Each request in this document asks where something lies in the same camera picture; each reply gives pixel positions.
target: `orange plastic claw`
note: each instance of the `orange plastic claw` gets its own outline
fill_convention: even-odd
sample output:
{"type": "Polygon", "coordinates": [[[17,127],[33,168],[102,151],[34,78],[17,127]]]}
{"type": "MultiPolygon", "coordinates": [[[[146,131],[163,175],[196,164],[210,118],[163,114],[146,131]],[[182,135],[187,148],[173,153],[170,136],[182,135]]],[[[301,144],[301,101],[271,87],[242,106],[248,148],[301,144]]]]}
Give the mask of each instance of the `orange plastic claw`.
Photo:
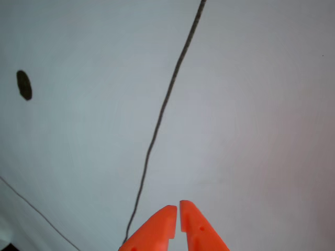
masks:
{"type": "Polygon", "coordinates": [[[177,207],[166,206],[150,217],[119,251],[168,251],[176,231],[177,207]]]}
{"type": "Polygon", "coordinates": [[[182,232],[187,234],[188,251],[229,251],[199,209],[190,201],[180,202],[182,232]]]}

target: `black dot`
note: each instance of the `black dot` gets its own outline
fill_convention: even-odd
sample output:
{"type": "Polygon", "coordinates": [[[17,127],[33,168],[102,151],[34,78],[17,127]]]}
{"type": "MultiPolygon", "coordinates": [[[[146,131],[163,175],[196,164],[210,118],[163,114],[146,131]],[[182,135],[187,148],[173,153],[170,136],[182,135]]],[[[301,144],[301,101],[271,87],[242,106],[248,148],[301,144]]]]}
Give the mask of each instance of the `black dot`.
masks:
{"type": "Polygon", "coordinates": [[[16,73],[16,79],[17,79],[17,86],[19,87],[21,96],[27,101],[31,100],[32,89],[27,74],[24,71],[19,70],[16,73]]]}

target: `thin gray line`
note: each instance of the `thin gray line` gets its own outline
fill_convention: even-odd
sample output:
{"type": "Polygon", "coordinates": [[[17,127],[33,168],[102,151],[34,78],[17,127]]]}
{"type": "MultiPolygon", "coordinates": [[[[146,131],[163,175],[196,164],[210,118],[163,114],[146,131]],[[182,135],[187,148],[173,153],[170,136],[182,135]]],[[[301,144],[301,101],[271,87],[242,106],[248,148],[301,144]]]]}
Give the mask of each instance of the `thin gray line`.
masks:
{"type": "Polygon", "coordinates": [[[80,251],[80,249],[74,245],[67,237],[65,237],[61,232],[59,232],[58,229],[45,217],[33,204],[31,204],[25,197],[23,197],[21,194],[19,194],[3,177],[0,176],[0,179],[5,183],[18,197],[23,199],[28,205],[30,205],[31,208],[33,208],[40,216],[42,216],[43,219],[57,232],[60,236],[62,236],[69,244],[71,244],[75,249],[80,251]]]}
{"type": "Polygon", "coordinates": [[[142,173],[142,178],[141,178],[141,183],[140,183],[140,188],[139,188],[138,193],[137,193],[134,210],[133,210],[133,212],[131,214],[131,217],[130,217],[130,220],[128,222],[128,226],[127,226],[127,230],[126,230],[126,236],[125,236],[125,239],[124,239],[123,243],[125,243],[127,241],[127,239],[128,239],[130,225],[131,225],[131,223],[132,223],[132,221],[134,219],[134,216],[135,216],[135,213],[136,213],[136,210],[137,210],[137,206],[138,206],[138,202],[139,202],[140,197],[141,197],[141,193],[142,193],[142,189],[143,189],[143,185],[144,185],[144,179],[146,177],[146,173],[147,173],[147,169],[148,169],[148,162],[149,162],[150,153],[151,153],[153,145],[154,145],[154,143],[156,141],[157,133],[158,133],[159,127],[160,127],[161,122],[162,122],[162,118],[163,118],[163,114],[164,114],[166,105],[168,104],[169,97],[171,95],[171,91],[172,91],[174,82],[175,82],[175,80],[177,78],[180,66],[181,66],[181,64],[182,64],[182,62],[184,60],[184,57],[185,57],[186,52],[187,52],[187,49],[188,49],[188,47],[189,47],[189,45],[190,45],[190,43],[192,41],[193,35],[195,33],[195,30],[196,30],[197,25],[199,23],[199,20],[201,18],[201,14],[202,14],[203,9],[205,7],[205,3],[206,3],[206,0],[202,0],[200,2],[199,8],[198,8],[198,12],[197,12],[197,14],[196,14],[196,16],[194,18],[194,21],[193,21],[191,30],[189,31],[188,37],[186,39],[184,48],[183,48],[183,50],[182,50],[182,52],[181,52],[181,54],[180,54],[180,56],[178,58],[176,66],[174,68],[174,72],[173,72],[173,75],[172,75],[172,78],[171,78],[171,81],[170,81],[170,84],[169,84],[169,88],[167,89],[164,102],[163,102],[161,110],[159,112],[159,116],[158,116],[158,120],[157,120],[157,123],[156,123],[156,127],[155,127],[155,130],[154,130],[153,136],[152,136],[152,140],[151,140],[151,143],[150,143],[148,151],[147,151],[146,161],[144,163],[144,168],[143,168],[143,173],[142,173]]]}

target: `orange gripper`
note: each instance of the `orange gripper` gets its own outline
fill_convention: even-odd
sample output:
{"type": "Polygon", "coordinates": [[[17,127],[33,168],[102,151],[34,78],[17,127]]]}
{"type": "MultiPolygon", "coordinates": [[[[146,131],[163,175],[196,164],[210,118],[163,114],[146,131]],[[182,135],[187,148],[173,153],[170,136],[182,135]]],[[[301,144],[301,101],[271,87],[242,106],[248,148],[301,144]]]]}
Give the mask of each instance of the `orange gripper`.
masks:
{"type": "MultiPolygon", "coordinates": [[[[119,251],[168,251],[175,235],[177,207],[166,206],[149,218],[119,251]]],[[[186,232],[188,251],[229,251],[197,207],[188,200],[180,202],[182,232],[186,232]]]]}
{"type": "Polygon", "coordinates": [[[177,207],[166,206],[150,217],[119,251],[168,251],[176,231],[177,207]]]}
{"type": "Polygon", "coordinates": [[[188,200],[180,202],[182,232],[186,232],[189,251],[229,251],[197,207],[188,200]]]}

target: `black line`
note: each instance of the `black line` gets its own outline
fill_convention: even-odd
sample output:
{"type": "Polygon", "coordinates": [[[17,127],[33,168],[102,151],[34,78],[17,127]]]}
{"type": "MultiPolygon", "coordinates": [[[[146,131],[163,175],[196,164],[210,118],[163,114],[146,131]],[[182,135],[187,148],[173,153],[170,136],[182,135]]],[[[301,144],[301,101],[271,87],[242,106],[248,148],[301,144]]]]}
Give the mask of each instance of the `black line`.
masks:
{"type": "Polygon", "coordinates": [[[80,251],[80,249],[74,245],[67,237],[65,237],[61,232],[59,232],[58,229],[56,229],[56,227],[47,219],[47,217],[45,217],[37,208],[35,208],[34,205],[32,205],[25,197],[23,197],[21,194],[19,194],[3,177],[0,176],[0,179],[3,181],[3,183],[5,183],[18,197],[20,197],[21,199],[23,199],[28,205],[31,206],[31,208],[33,208],[40,216],[42,216],[43,219],[45,219],[46,222],[49,223],[49,225],[57,232],[59,233],[60,236],[62,236],[69,244],[71,244],[75,249],[77,249],[78,251],[80,251]]]}
{"type": "Polygon", "coordinates": [[[134,207],[134,210],[133,210],[133,212],[131,214],[131,217],[130,217],[130,220],[129,220],[129,223],[128,223],[128,226],[127,226],[127,230],[126,230],[126,237],[125,237],[123,243],[125,243],[127,241],[127,239],[128,239],[130,225],[131,225],[131,223],[132,223],[132,221],[134,219],[134,216],[135,216],[135,213],[136,213],[136,210],[137,210],[137,206],[138,206],[138,202],[139,202],[140,197],[141,197],[141,193],[142,193],[142,189],[143,189],[143,185],[144,185],[144,179],[146,177],[146,173],[147,173],[147,169],[148,169],[148,162],[149,162],[150,153],[151,153],[152,147],[153,147],[153,145],[154,145],[154,143],[156,141],[157,133],[158,133],[159,127],[160,127],[161,122],[162,122],[162,118],[163,118],[163,114],[164,114],[166,105],[168,104],[168,101],[169,101],[169,98],[170,98],[170,95],[171,95],[171,91],[172,91],[174,82],[176,80],[176,77],[178,75],[180,66],[181,66],[181,64],[182,64],[182,62],[184,60],[184,57],[185,57],[186,52],[187,52],[187,49],[188,49],[188,47],[189,47],[189,45],[190,45],[190,43],[192,41],[192,37],[194,35],[194,32],[195,32],[195,30],[197,28],[197,25],[199,23],[199,20],[201,18],[201,14],[202,14],[203,9],[205,7],[205,3],[206,3],[206,0],[202,0],[200,2],[199,8],[198,8],[198,12],[197,12],[197,14],[196,14],[196,16],[194,18],[194,21],[193,21],[191,30],[189,31],[188,37],[186,39],[184,48],[183,48],[183,50],[182,50],[182,52],[181,52],[181,54],[180,54],[180,56],[178,58],[176,66],[174,68],[174,72],[173,72],[173,75],[172,75],[172,78],[171,78],[171,81],[170,81],[170,84],[169,84],[169,88],[167,89],[167,92],[166,92],[166,95],[165,95],[165,98],[164,98],[164,102],[163,102],[161,110],[159,112],[159,116],[158,116],[158,120],[157,120],[157,123],[156,123],[156,127],[155,127],[155,130],[154,130],[153,136],[152,136],[152,140],[151,140],[151,143],[150,143],[148,151],[147,151],[146,161],[144,163],[144,169],[143,169],[143,174],[142,174],[142,178],[141,178],[140,188],[139,188],[138,193],[137,193],[135,207],[134,207]]]}

